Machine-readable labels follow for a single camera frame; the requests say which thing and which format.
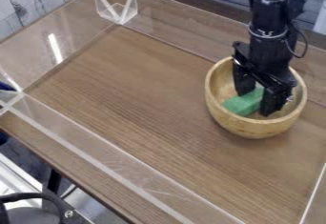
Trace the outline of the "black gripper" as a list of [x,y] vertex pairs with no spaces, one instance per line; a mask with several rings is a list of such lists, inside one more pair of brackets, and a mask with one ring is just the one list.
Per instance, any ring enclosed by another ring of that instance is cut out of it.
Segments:
[[232,80],[239,96],[251,92],[257,83],[263,86],[259,114],[279,111],[291,96],[297,80],[289,68],[297,44],[294,28],[263,31],[248,27],[250,42],[232,43]]

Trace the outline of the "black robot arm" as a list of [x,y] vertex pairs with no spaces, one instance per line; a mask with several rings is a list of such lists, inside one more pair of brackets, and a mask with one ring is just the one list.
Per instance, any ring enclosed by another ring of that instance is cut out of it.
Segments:
[[250,41],[232,43],[232,81],[240,96],[263,86],[259,114],[267,116],[283,108],[297,87],[289,64],[294,58],[306,56],[295,51],[297,41],[306,38],[295,22],[306,0],[248,0],[248,3]]

